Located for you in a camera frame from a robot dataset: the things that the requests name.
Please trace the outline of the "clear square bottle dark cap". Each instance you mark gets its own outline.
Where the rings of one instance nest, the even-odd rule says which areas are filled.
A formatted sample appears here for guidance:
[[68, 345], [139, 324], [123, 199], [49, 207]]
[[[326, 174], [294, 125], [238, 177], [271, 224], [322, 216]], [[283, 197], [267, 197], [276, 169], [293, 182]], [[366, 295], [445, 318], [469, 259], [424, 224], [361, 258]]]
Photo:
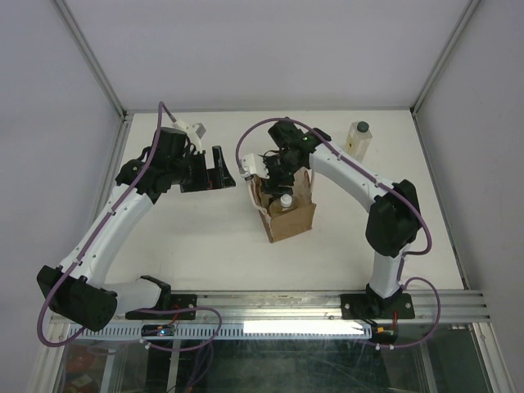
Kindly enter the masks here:
[[366, 121], [356, 121], [351, 124], [347, 139], [346, 151], [358, 162], [362, 162], [368, 150], [373, 136], [369, 123]]

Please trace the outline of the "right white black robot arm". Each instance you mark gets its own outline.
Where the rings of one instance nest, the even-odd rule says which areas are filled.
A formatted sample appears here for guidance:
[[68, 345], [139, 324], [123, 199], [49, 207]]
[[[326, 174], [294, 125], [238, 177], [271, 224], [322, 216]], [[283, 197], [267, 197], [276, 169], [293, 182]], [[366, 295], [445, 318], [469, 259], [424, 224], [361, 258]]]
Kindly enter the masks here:
[[403, 258], [416, 239], [421, 223], [415, 186], [408, 180], [383, 181], [331, 143], [320, 129], [304, 132], [283, 118], [269, 129], [276, 153], [263, 157], [267, 171], [261, 190], [272, 206], [288, 212], [295, 200], [296, 172], [310, 169], [334, 182], [367, 212], [365, 238], [374, 251], [372, 277], [367, 284], [363, 313], [384, 317], [402, 293]]

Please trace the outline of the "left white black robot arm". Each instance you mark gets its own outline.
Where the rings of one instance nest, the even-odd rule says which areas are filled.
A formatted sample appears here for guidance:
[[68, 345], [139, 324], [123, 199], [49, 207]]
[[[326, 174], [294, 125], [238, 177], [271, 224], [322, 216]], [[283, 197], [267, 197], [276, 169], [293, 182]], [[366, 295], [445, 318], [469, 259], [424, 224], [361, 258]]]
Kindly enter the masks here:
[[43, 266], [38, 273], [52, 312], [98, 332], [117, 314], [162, 318], [174, 310], [168, 283], [142, 275], [133, 282], [108, 284], [106, 276], [133, 228], [174, 185], [181, 192], [235, 186], [221, 147], [212, 148], [214, 165], [207, 168], [201, 147], [205, 131], [201, 123], [162, 127], [151, 146], [121, 167], [106, 208], [80, 243], [57, 267]]

